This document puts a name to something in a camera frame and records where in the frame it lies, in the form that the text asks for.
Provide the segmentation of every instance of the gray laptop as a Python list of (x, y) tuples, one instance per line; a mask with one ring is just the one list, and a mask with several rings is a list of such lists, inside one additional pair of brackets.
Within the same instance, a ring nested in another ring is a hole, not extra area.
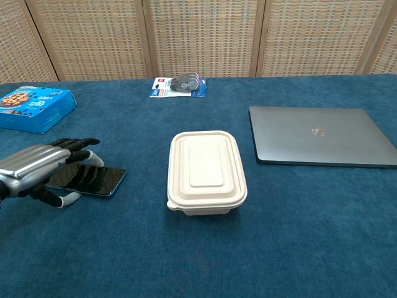
[(397, 149), (362, 109), (250, 107), (262, 163), (397, 166)]

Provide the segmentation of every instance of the blue carpet surface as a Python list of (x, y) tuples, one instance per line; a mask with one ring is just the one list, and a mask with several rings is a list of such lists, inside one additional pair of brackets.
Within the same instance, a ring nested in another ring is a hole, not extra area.
[[(152, 79), (30, 83), (78, 107), (45, 135), (0, 129), (0, 159), (61, 137), (95, 137), (128, 174), (110, 199), (0, 210), (0, 297), (396, 297), (397, 171), (261, 165), (249, 106), (359, 107), (397, 145), (397, 76), (208, 79), (206, 98), (149, 98)], [(21, 84), (0, 85), (0, 96)], [(227, 215), (167, 209), (173, 136), (237, 140), (246, 202)]]

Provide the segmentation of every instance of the metallic robot hand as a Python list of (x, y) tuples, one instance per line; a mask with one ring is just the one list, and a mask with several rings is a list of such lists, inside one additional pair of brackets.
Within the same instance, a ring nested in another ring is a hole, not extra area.
[(80, 194), (72, 192), (65, 197), (45, 189), (51, 175), (64, 165), (85, 161), (103, 167), (104, 162), (92, 151), (82, 150), (97, 145), (95, 138), (61, 138), (48, 145), (34, 145), (0, 160), (0, 202), (8, 197), (25, 197), (64, 207), (76, 201)]

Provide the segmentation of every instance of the container lid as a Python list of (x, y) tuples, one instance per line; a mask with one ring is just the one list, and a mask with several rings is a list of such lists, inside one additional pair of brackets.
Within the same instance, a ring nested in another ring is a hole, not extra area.
[(234, 208), (246, 196), (243, 165), (230, 133), (182, 132), (172, 139), (167, 202), (170, 209)]

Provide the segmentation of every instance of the phone screen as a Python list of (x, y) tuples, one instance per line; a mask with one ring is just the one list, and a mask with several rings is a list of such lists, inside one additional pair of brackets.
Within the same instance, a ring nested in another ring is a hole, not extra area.
[(96, 166), (72, 163), (64, 166), (46, 184), (48, 187), (69, 191), (111, 196), (123, 180), (125, 169), (98, 168)]

